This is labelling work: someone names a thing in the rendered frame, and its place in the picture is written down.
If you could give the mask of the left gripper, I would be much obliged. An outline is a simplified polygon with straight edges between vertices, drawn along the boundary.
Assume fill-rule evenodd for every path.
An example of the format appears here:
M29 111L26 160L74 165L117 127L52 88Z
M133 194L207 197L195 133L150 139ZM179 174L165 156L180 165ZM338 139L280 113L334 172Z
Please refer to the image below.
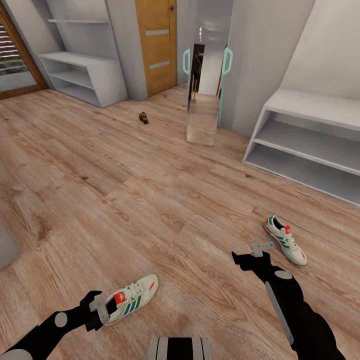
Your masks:
M89 332L93 328L95 331L99 330L104 324L102 324L97 310L91 312L89 304L95 300L95 296L98 296L102 291L91 290L86 297L80 301L80 306L78 307L81 311L81 321L80 326L85 324L86 330ZM101 322L101 323L100 323ZM99 324L100 323L100 324ZM99 324L99 325L98 325Z

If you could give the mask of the gym shoe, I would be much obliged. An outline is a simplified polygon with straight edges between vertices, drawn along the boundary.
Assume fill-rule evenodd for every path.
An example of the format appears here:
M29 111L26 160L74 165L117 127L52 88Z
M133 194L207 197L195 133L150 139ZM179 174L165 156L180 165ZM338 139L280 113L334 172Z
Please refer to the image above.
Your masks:
M110 319L105 326L120 321L128 314L142 308L155 296L159 286L159 278L149 274L120 290L117 290L104 301Z
M276 215L273 215L263 223L263 227L280 243L283 253L289 260L300 266L307 265L308 259L304 251L294 240L288 225L284 225Z

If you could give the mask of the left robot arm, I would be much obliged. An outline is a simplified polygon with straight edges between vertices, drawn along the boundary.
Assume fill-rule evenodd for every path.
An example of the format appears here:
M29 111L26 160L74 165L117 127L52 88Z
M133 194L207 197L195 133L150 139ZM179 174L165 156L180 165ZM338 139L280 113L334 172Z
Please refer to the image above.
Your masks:
M80 306L65 311L55 311L41 325L15 342L0 360L47 360L66 333L85 324L89 332L95 331L110 320L104 299L98 296L102 291L91 290L80 301Z

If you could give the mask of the sandal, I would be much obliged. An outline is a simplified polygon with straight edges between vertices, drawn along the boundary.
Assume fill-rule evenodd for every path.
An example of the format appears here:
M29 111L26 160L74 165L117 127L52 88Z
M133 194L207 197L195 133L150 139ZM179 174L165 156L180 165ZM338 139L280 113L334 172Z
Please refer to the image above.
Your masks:
M140 114L138 115L138 117L139 117L140 120L143 120L144 124L148 124L148 119L147 119L147 115L146 115L146 114L140 113Z

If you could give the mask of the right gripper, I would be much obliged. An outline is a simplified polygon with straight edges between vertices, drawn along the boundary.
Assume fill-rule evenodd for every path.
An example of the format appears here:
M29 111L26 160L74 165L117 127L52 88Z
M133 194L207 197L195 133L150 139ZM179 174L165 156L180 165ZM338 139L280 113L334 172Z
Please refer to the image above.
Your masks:
M267 252L263 252L262 257L255 257L251 254L237 255L234 251L231 252L236 265L240 265L243 271L253 271L258 276L258 268L261 264L271 264L271 256ZM258 276L259 277L259 276ZM259 277L260 278L260 277Z

